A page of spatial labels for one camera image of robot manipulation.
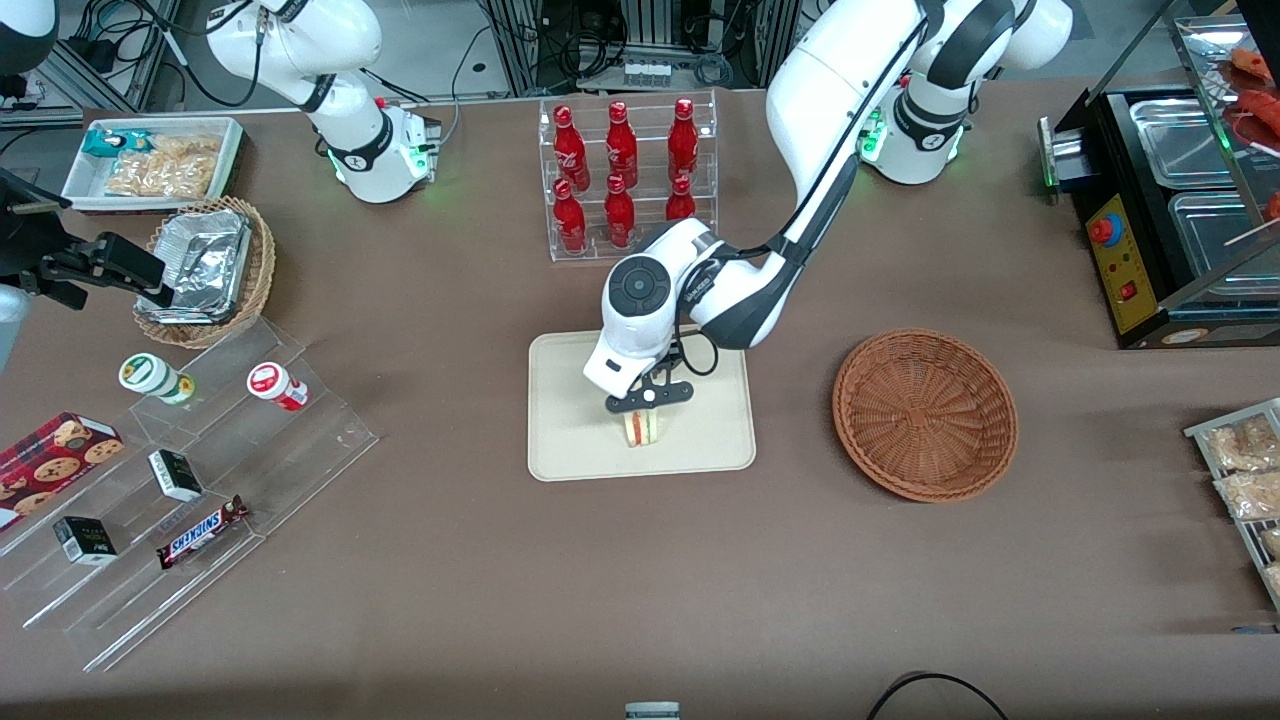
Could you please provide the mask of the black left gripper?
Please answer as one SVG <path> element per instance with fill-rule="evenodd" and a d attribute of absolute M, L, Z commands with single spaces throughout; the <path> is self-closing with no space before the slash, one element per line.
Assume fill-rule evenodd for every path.
<path fill-rule="evenodd" d="M 621 415 L 637 413 L 641 410 L 657 410 L 659 407 L 684 404 L 694 396 L 694 386 L 686 380 L 676 380 L 671 377 L 666 382 L 655 382 L 652 375 L 641 377 L 636 386 L 628 389 L 621 398 L 609 396 L 605 398 L 605 410 L 609 414 Z"/>

